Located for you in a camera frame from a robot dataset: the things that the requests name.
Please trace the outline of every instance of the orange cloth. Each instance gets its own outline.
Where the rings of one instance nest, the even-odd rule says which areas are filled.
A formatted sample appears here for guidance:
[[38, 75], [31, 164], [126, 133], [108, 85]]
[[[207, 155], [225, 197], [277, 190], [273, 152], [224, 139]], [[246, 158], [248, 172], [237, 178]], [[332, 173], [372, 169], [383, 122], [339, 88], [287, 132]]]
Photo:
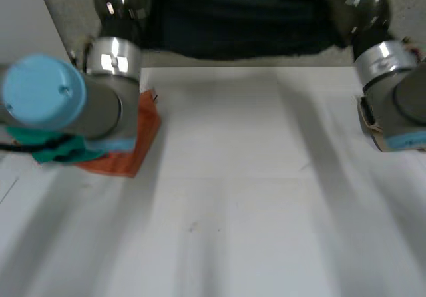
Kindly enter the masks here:
[[75, 166], [96, 174], [134, 178], [155, 138], [160, 122], [151, 91], [140, 94], [138, 138], [133, 153], [112, 153], [96, 160], [81, 162]]

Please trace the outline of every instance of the silver metal ring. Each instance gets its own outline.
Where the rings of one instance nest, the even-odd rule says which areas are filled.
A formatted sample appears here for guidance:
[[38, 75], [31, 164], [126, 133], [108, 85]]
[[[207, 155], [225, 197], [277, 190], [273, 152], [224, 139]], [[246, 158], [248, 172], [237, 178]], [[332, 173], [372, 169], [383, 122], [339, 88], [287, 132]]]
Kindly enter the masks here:
[[355, 61], [357, 72], [363, 86], [378, 76], [413, 69], [417, 66], [415, 57], [405, 50], [400, 41], [382, 42], [366, 50]]
[[87, 57], [87, 74], [121, 75], [139, 81], [142, 50], [118, 37], [101, 37]]

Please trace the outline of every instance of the black fabric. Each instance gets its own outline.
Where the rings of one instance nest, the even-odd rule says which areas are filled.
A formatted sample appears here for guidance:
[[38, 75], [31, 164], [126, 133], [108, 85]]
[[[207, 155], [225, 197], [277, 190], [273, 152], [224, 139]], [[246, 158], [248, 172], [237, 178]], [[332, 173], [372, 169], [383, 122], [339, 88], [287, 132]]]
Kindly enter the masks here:
[[140, 45], [213, 60], [343, 46], [317, 0], [154, 0]]

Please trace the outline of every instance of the green cloth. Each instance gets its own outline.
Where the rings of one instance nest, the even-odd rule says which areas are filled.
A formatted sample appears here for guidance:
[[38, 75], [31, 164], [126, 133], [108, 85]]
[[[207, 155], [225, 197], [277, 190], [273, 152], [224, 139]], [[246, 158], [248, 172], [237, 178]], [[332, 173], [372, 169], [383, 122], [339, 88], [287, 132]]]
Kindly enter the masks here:
[[[22, 129], [17, 127], [7, 127], [7, 132], [22, 145], [41, 145], [51, 139], [58, 139], [63, 134], [38, 131], [35, 129]], [[51, 162], [59, 156], [61, 162], [75, 164], [87, 162], [102, 157], [106, 152], [93, 152], [86, 149], [83, 137], [75, 136], [69, 141], [60, 144], [55, 149], [46, 149], [33, 153], [33, 158], [39, 162]]]

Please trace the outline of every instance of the white surface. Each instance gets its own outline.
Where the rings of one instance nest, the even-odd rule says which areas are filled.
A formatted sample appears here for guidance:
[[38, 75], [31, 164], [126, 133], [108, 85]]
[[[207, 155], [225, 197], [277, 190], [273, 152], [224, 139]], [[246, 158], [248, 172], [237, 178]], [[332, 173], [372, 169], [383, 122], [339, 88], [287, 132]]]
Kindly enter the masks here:
[[68, 60], [43, 0], [0, 0], [0, 8], [0, 64], [32, 53]]
[[425, 295], [425, 155], [371, 146], [353, 69], [149, 81], [163, 124], [134, 180], [1, 163], [0, 296]]

